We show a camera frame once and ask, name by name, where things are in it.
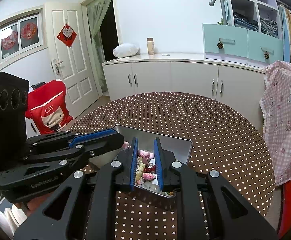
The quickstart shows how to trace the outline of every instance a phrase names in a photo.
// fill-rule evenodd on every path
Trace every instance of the pink plaid fabric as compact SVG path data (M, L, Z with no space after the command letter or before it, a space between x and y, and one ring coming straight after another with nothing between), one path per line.
M265 71L266 90L260 100L263 139L279 186L291 180L291 64L276 61L265 67Z

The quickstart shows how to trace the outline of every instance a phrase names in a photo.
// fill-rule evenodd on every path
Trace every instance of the brown tablecloth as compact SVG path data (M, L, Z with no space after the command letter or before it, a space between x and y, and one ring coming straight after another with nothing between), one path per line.
M192 140L190 167L202 173L218 170L263 216L268 212L275 187L268 149L232 108L188 93L146 93L101 106L71 130L89 133L115 124ZM117 193L117 239L176 239L176 227L176 210L143 203L133 192Z

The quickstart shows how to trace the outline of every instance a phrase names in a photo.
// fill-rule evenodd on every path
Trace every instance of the window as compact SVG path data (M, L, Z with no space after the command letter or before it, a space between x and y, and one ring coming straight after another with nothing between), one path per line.
M42 22L43 8L28 10L0 22L0 70L47 48Z

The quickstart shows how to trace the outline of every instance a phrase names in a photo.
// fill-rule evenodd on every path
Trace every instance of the teal drawer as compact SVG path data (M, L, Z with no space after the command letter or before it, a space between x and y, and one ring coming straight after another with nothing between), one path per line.
M218 24L202 26L205 53L247 57L247 29ZM223 49L218 48L219 42L223 43Z
M283 60L283 43L282 40L248 30L248 58L271 64L276 60Z

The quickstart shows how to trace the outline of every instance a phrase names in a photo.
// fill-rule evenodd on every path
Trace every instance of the sheer curtain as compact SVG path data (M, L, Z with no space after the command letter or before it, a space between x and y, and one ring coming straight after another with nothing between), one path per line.
M105 75L103 73L102 63L105 62L102 40L100 34L100 26L106 15L108 7L112 0L94 0L87 5L88 22L91 35L91 45L93 59L91 64L95 64L98 74L99 84L102 92L107 91Z

